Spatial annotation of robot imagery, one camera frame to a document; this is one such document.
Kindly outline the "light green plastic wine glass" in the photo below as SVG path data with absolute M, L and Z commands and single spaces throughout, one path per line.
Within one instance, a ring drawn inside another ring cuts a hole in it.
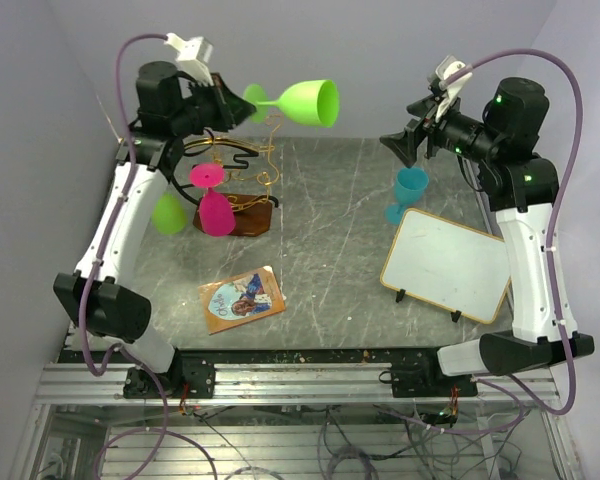
M 163 235 L 174 235 L 187 225 L 187 215 L 180 201 L 169 193 L 164 193 L 151 214 L 151 223 Z

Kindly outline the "blue plastic wine glass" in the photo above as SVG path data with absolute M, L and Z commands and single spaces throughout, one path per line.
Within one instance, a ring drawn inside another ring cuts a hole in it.
M 428 174 L 421 168 L 402 168 L 394 182 L 394 202 L 385 209 L 387 221 L 398 225 L 406 209 L 422 198 L 428 184 Z

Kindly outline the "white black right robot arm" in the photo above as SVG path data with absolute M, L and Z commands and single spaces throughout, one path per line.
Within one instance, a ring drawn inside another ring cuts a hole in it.
M 410 121 L 381 141 L 415 172 L 417 150 L 439 150 L 479 168 L 478 189 L 495 214 L 500 236 L 479 233 L 416 210 L 398 192 L 387 214 L 398 230 L 381 283 L 398 298 L 441 307 L 453 318 L 492 319 L 506 291 L 513 320 L 505 331 L 472 341 L 411 351 L 381 373 L 397 397 L 443 395 L 473 374 L 512 376 L 572 364 L 595 350 L 570 313 L 562 277 L 556 214 L 562 181 L 534 148 L 549 109 L 542 85 L 503 79 L 481 119 L 460 110 L 459 89 L 435 80 L 427 97 L 408 107 Z

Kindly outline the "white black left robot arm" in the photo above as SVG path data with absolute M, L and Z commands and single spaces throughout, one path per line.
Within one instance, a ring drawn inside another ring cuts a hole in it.
M 159 199 L 184 156 L 184 141 L 228 132 L 255 108 L 199 60 L 155 61 L 138 72 L 136 118 L 115 158 L 114 182 L 89 248 L 53 291 L 86 342 L 104 339 L 105 355 L 138 362 L 127 374 L 127 399 L 172 397 L 185 384 L 182 355 L 152 326 L 151 302 L 130 289 L 140 244 Z

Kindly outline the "pink plastic wine glass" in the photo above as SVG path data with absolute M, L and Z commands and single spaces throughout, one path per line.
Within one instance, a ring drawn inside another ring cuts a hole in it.
M 224 180 L 223 167 L 216 163 L 203 163 L 192 168 L 189 179 L 200 189 L 205 189 L 198 206 L 202 230 L 214 237 L 229 235 L 236 226 L 229 200 L 215 188 Z

